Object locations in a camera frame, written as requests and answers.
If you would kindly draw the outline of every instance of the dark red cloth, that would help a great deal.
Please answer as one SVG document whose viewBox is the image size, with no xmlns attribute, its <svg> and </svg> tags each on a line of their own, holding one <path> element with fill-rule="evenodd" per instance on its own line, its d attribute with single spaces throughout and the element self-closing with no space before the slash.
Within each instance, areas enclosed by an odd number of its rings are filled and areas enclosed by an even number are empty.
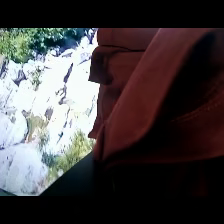
<svg viewBox="0 0 224 224">
<path fill-rule="evenodd" d="M 143 39 L 141 32 L 99 29 L 90 75 L 102 83 L 95 159 L 105 169 L 179 164 L 187 173 L 189 166 L 198 167 L 189 184 L 195 194 L 205 195 L 205 164 L 215 170 L 208 161 L 224 155 L 224 31 L 144 29 Z M 185 177 L 182 168 L 180 175 L 171 172 L 170 186 L 175 176 Z"/>
</svg>

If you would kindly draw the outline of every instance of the person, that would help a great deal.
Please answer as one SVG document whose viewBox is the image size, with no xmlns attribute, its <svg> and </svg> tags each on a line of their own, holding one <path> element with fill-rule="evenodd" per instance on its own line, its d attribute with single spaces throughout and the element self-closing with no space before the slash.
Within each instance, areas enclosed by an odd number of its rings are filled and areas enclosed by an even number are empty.
<svg viewBox="0 0 224 224">
<path fill-rule="evenodd" d="M 224 30 L 100 28 L 99 192 L 223 195 Z"/>
</svg>

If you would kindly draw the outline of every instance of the red fabric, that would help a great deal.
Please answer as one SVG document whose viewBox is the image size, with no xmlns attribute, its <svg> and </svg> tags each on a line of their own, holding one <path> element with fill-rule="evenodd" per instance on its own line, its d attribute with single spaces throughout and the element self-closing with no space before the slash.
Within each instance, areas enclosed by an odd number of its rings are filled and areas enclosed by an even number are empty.
<svg viewBox="0 0 224 224">
<path fill-rule="evenodd" d="M 99 29 L 99 47 L 95 52 L 107 46 L 110 54 L 113 49 L 116 54 L 106 57 L 107 66 L 103 64 L 101 79 L 108 80 L 103 80 L 99 93 L 98 126 L 94 127 L 95 135 L 98 134 L 95 159 L 102 163 L 110 161 L 109 167 L 190 162 L 223 156 L 223 29 L 165 28 L 157 33 L 154 29 L 152 32 L 144 29 L 149 37 L 144 36 L 142 40 L 143 29 L 124 30 Z M 189 70 L 186 66 L 192 52 L 200 51 L 195 46 L 210 33 L 215 39 L 208 61 L 196 70 L 196 58 Z M 211 71 L 212 78 L 204 77 L 207 70 Z M 181 91 L 182 87 L 175 87 L 180 83 L 184 85 L 179 77 L 182 80 L 191 77 L 185 92 Z M 183 99 L 174 100 L 179 94 Z"/>
</svg>

